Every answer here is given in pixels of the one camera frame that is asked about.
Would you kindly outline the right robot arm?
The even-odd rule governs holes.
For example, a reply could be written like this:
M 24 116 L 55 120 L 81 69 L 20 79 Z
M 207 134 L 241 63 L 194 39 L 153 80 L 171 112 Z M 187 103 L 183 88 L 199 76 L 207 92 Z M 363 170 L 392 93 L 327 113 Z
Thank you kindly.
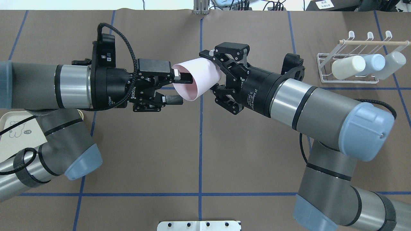
M 211 90 L 232 114 L 247 107 L 314 139 L 293 217 L 310 231 L 338 226 L 361 231 L 409 231 L 410 204 L 351 185 L 358 160 L 370 161 L 386 141 L 395 117 L 370 101 L 357 101 L 302 82 L 303 59 L 286 54 L 280 74 L 246 61 L 247 44 L 224 42 L 199 56 L 226 76 Z

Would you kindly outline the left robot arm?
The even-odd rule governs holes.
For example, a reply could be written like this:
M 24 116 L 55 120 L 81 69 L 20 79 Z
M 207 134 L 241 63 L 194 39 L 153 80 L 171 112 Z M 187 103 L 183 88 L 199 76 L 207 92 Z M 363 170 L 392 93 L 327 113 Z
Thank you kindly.
M 178 95 L 156 91 L 178 79 L 170 62 L 138 59 L 137 76 L 95 60 L 71 65 L 1 62 L 1 108 L 24 109 L 46 142 L 25 147 L 1 163 L 1 202 L 65 175 L 76 180 L 103 159 L 78 110 L 104 111 L 133 104 L 137 112 L 181 105 Z

